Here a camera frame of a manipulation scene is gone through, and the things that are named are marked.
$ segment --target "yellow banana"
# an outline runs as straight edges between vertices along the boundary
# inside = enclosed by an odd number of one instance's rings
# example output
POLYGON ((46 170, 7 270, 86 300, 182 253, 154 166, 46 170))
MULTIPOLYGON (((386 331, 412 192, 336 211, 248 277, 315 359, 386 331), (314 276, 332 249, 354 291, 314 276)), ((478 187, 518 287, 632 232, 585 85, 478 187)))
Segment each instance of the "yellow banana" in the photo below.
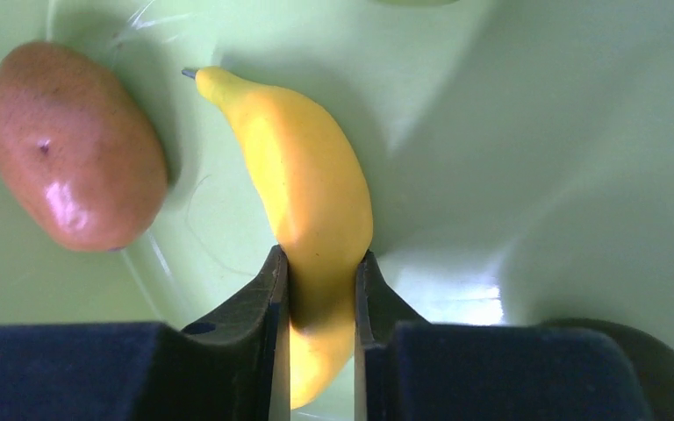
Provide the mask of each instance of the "yellow banana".
POLYGON ((352 355, 355 271, 373 238, 368 185, 342 129, 294 90, 212 66, 185 70, 244 154, 290 271, 290 407, 315 399, 352 355))

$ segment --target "green object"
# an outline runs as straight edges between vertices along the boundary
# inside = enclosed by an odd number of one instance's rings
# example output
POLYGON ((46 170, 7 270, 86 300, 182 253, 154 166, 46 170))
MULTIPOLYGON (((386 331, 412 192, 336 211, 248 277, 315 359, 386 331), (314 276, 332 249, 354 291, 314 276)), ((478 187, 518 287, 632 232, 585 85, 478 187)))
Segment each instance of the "green object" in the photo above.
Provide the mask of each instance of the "green object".
MULTIPOLYGON (((264 211, 226 121, 179 74, 223 61, 338 119, 371 187, 371 248, 424 317, 600 318, 674 349, 674 2, 397 3, 1 1, 0 60, 51 39, 110 66, 174 186, 135 244, 79 254, 0 181, 0 323, 182 327, 254 276, 264 211)), ((352 419, 351 403, 348 365, 294 419, 352 419)))

